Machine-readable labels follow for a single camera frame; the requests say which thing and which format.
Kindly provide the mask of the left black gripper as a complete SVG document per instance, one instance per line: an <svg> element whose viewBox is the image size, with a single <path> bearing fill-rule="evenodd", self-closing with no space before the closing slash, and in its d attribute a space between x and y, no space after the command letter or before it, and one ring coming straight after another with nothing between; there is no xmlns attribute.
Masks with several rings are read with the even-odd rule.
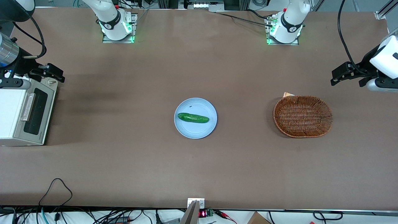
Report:
<svg viewBox="0 0 398 224"><path fill-rule="evenodd" d="M377 78L378 69L370 63L370 60L376 54L378 48L379 45L375 46L372 50L365 54L362 61L357 64L359 75L354 71L355 68L351 62L344 62L339 67L335 68L332 71L332 79L330 80L331 85L334 86L345 80L361 78L359 80L359 86L364 87L367 82L370 81L370 78Z"/></svg>

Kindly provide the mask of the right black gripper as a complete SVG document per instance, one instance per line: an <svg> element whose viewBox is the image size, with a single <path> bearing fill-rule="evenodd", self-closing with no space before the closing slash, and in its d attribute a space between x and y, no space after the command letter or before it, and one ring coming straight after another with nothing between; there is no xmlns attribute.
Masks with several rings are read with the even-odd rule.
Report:
<svg viewBox="0 0 398 224"><path fill-rule="evenodd" d="M40 63L37 63L35 59L24 59L23 57L18 57L11 64L1 67L0 71L1 78L5 77L6 71L9 71L19 76L28 75L29 78L37 82L41 82L41 80L46 77L53 78L61 83L65 82L63 70L51 63L41 65Z"/></svg>

